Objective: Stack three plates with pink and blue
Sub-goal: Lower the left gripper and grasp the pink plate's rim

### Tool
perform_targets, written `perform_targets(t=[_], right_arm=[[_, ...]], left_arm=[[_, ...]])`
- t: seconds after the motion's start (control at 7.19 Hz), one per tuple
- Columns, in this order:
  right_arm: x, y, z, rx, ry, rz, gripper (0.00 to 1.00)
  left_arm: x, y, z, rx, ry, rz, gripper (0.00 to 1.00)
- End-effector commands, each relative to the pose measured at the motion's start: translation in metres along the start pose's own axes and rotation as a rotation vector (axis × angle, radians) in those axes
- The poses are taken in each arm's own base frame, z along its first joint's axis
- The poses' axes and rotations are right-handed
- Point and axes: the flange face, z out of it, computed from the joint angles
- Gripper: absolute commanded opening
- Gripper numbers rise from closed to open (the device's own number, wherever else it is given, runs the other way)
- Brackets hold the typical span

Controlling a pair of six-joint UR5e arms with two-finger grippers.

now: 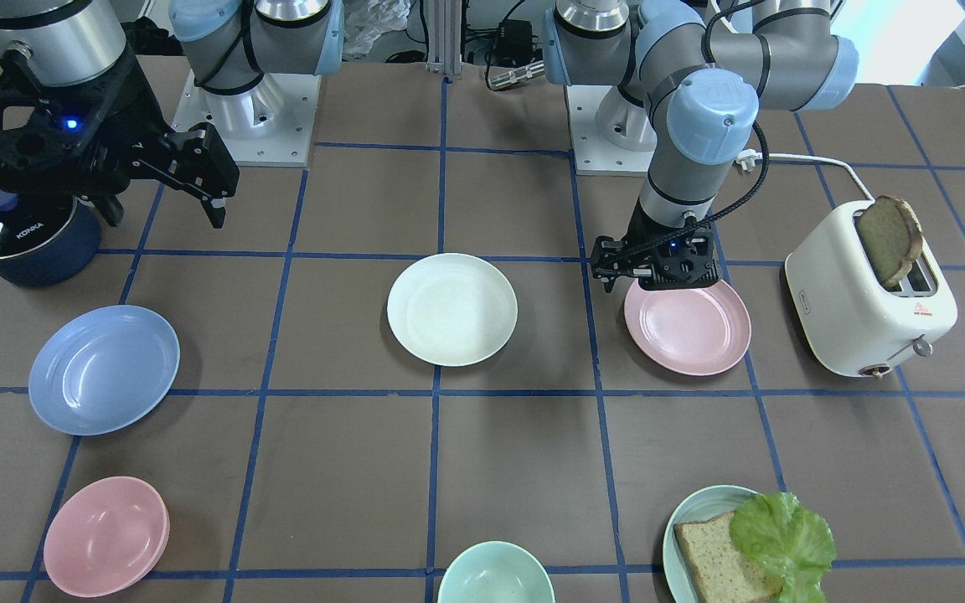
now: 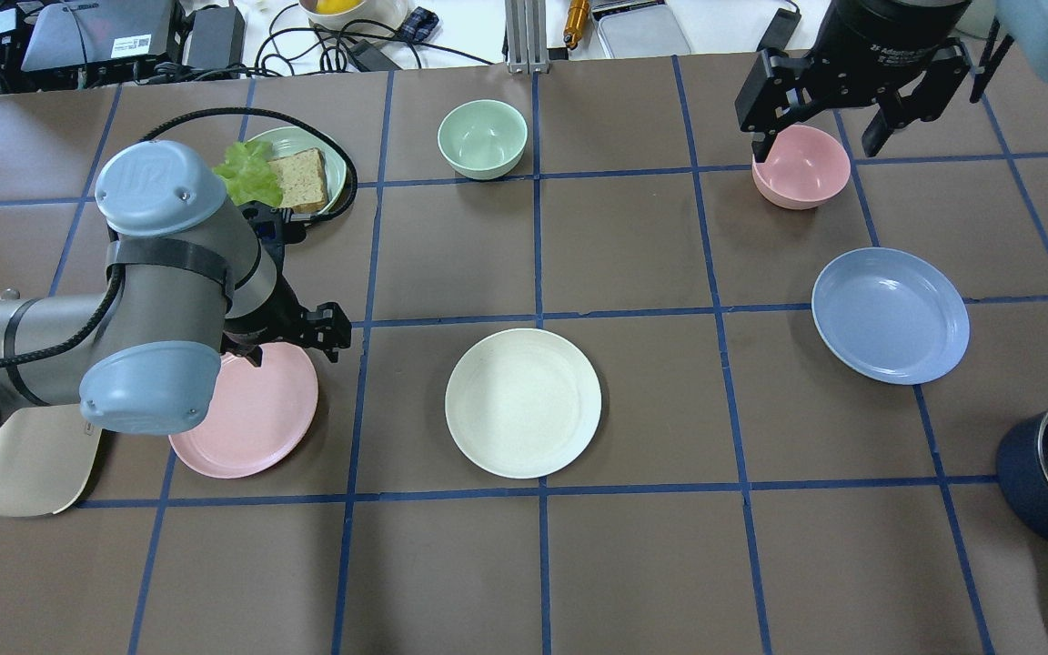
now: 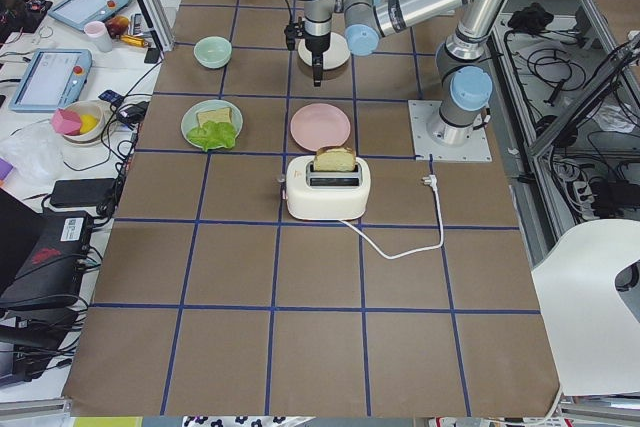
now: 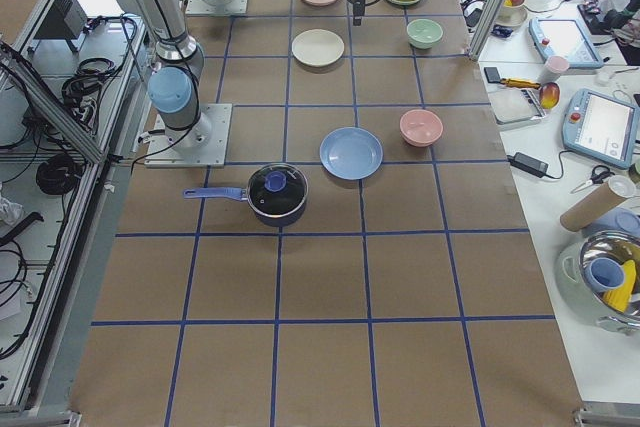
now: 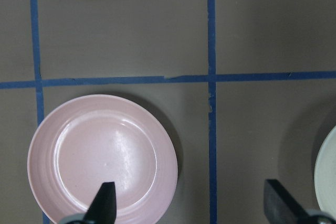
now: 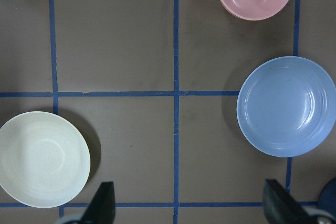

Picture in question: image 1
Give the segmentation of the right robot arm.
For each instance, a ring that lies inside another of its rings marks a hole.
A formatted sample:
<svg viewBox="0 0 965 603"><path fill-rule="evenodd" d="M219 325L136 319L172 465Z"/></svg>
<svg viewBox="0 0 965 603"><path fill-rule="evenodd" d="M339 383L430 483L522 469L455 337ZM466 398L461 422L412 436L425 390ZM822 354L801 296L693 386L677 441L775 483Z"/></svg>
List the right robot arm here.
<svg viewBox="0 0 965 603"><path fill-rule="evenodd" d="M224 137L271 126L272 74L338 71L341 1L173 1L173 37L212 117L164 118L107 1L0 1L0 190L87 198L111 226L137 179L197 198L214 228L239 169Z"/></svg>

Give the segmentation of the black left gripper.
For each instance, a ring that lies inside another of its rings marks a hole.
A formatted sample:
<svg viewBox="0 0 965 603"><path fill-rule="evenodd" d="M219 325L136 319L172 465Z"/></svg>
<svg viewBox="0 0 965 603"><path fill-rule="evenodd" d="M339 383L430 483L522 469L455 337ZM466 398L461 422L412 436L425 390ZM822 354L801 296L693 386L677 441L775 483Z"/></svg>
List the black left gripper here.
<svg viewBox="0 0 965 603"><path fill-rule="evenodd" d="M709 221L686 220L670 228L652 220L631 220L619 240L596 238L590 273L612 293L617 280L633 279L646 291L704 289L720 281Z"/></svg>

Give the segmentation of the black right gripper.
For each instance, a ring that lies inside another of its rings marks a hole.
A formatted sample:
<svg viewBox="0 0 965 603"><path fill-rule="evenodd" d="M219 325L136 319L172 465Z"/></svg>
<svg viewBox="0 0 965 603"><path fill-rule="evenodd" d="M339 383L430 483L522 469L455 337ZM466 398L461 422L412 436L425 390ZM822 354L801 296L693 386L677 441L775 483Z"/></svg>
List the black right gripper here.
<svg viewBox="0 0 965 603"><path fill-rule="evenodd" d="M72 195L111 228L124 219L119 193L157 180L200 202L212 228L226 221L239 168L217 127L173 132L133 54L92 79L49 85L34 57L0 58L0 189Z"/></svg>

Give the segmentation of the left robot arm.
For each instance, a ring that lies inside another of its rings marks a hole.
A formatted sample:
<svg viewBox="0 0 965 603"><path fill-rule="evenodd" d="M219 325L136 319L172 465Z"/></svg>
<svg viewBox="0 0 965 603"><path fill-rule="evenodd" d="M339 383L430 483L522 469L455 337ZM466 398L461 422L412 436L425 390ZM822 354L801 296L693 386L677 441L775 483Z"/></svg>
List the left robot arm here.
<svg viewBox="0 0 965 603"><path fill-rule="evenodd" d="M767 149L759 111L834 108L860 64L827 1L746 1L709 20L683 1L556 1L543 56L552 84L631 88L655 135L627 232L592 249L606 291L623 277L647 291L719 281L714 223L756 195L769 161L734 203L713 202L751 138Z"/></svg>

